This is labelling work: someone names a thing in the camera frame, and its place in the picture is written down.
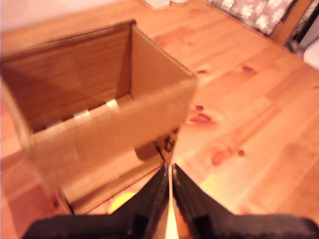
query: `gray patterned fabric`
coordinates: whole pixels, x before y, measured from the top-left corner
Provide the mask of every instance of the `gray patterned fabric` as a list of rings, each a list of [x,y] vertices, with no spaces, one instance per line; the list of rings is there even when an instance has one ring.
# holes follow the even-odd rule
[[[212,5],[269,35],[293,0],[208,0]]]

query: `open cardboard box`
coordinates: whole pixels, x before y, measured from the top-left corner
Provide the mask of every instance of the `open cardboard box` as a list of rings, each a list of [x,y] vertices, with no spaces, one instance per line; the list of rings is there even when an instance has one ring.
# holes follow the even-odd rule
[[[76,213],[162,164],[152,140],[185,121],[195,91],[196,77],[135,21],[1,54],[22,146]]]

